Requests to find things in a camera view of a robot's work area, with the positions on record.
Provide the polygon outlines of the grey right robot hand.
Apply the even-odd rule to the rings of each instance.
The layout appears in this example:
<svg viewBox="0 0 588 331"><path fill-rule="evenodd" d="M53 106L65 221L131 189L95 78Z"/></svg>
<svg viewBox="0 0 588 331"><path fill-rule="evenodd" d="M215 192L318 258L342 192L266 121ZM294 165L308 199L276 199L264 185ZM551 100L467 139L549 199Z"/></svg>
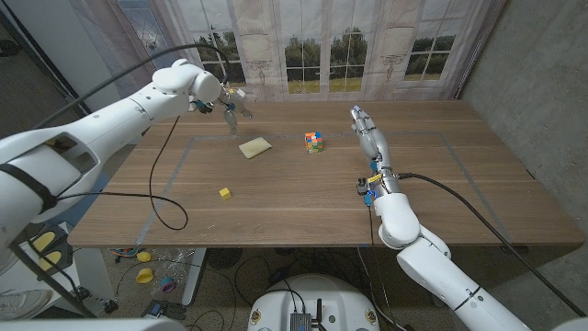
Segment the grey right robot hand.
<svg viewBox="0 0 588 331"><path fill-rule="evenodd" d="M351 125L359 140L359 146L373 171L380 175L379 190L382 194L400 193L398 179L393 173L390 150L384 134L371 117L359 106L350 109Z"/></svg>

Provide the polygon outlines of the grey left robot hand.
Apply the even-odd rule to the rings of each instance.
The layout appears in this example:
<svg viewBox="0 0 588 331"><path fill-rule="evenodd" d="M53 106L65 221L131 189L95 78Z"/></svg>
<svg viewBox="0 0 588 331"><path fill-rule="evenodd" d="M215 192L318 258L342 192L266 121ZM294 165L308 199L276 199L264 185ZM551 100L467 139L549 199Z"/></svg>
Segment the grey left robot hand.
<svg viewBox="0 0 588 331"><path fill-rule="evenodd" d="M238 120L236 116L241 114L247 119L253 117L253 113L244 105L246 94L240 88L224 86L218 100L225 106L223 117L229 125L231 136L237 135Z"/></svg>

